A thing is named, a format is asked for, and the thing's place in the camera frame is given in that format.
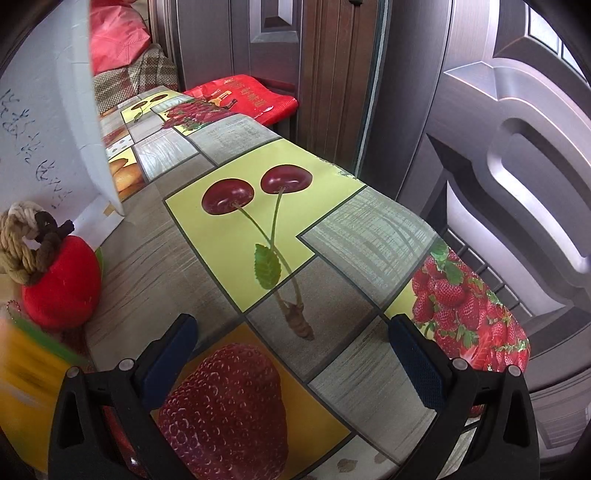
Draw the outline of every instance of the red stuffed apple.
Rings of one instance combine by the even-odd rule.
[[[22,302],[31,320],[40,327],[52,331],[72,329],[95,311],[100,281],[95,253],[82,238],[68,235],[41,280],[22,287]]]

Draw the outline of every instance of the brown rope knot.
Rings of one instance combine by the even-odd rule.
[[[39,205],[13,204],[0,215],[0,265],[16,283],[34,285],[53,263],[63,239],[73,231],[70,220],[57,226],[52,215]],[[31,250],[23,237],[35,234],[40,247]]]

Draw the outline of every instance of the red cushion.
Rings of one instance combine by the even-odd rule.
[[[82,238],[69,235],[39,283],[22,288],[22,303],[30,319],[42,328],[75,328],[95,311],[100,283],[95,253]]]
[[[274,93],[248,75],[213,80],[185,94],[205,98],[221,107],[231,105],[231,112],[248,115],[263,125],[273,125],[288,118],[298,107],[297,100],[292,96]]]
[[[126,67],[150,46],[141,15],[124,0],[90,3],[90,57],[94,75]]]

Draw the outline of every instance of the fruit-print ironing board cover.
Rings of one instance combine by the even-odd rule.
[[[153,414],[199,478],[392,474],[435,415],[388,343],[398,313],[474,368],[526,369],[523,329],[425,221],[253,119],[192,100],[162,87],[102,119],[109,141],[132,142],[111,162],[137,163],[141,181],[103,246],[107,288],[87,338],[97,367],[112,368],[178,313],[197,319],[197,349]],[[267,387],[256,402],[268,417],[252,403]],[[241,450],[240,435],[277,415],[277,448]]]

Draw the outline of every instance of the red plastic bag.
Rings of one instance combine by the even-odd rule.
[[[293,115],[297,100],[279,95],[265,88],[248,75],[234,75],[205,83],[185,92],[195,98],[204,98],[231,112],[243,113],[263,125],[272,125]]]
[[[92,0],[90,60],[97,75],[126,67],[150,46],[144,20],[124,0]]]

